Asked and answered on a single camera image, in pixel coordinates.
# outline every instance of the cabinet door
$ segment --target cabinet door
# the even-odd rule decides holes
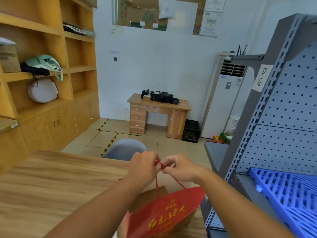
[[[89,94],[88,101],[89,101],[90,124],[93,124],[100,117],[98,92],[93,92]]]
[[[22,121],[20,125],[30,154],[38,149],[53,150],[51,112]]]
[[[187,112],[172,110],[167,127],[166,137],[181,139]]]
[[[90,125],[90,112],[89,112],[89,103],[88,96],[83,96],[79,99],[75,99],[75,116],[78,134],[80,135],[85,131]]]
[[[0,134],[0,175],[28,156],[29,152],[19,126]]]
[[[51,133],[54,150],[60,151],[77,136],[77,127],[73,102],[68,102],[54,111],[56,126]]]

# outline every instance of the white floor-standing air conditioner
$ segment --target white floor-standing air conditioner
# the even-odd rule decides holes
[[[204,104],[202,138],[212,139],[224,132],[246,69],[245,65],[232,64],[230,56],[218,56]]]

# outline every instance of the person's left hand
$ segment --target person's left hand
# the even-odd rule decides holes
[[[145,188],[152,183],[161,169],[160,164],[155,165],[156,160],[161,161],[161,158],[154,151],[136,152],[130,161],[129,178],[136,179],[136,182]]]

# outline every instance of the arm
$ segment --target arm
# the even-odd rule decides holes
[[[129,173],[54,227],[45,238],[111,238],[136,196],[149,185],[161,165],[155,152],[135,153]]]
[[[163,169],[175,179],[199,184],[206,192],[230,237],[281,238],[295,236],[210,169],[182,155],[169,156]]]

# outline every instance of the pile of black packages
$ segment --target pile of black packages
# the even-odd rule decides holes
[[[141,94],[141,98],[143,99],[144,95],[151,95],[151,100],[152,101],[157,101],[160,103],[171,103],[171,104],[178,104],[179,103],[179,99],[178,98],[174,98],[172,94],[169,94],[168,92],[160,92],[160,91],[156,91],[153,92],[151,91],[149,93],[149,90],[143,90],[142,94]]]

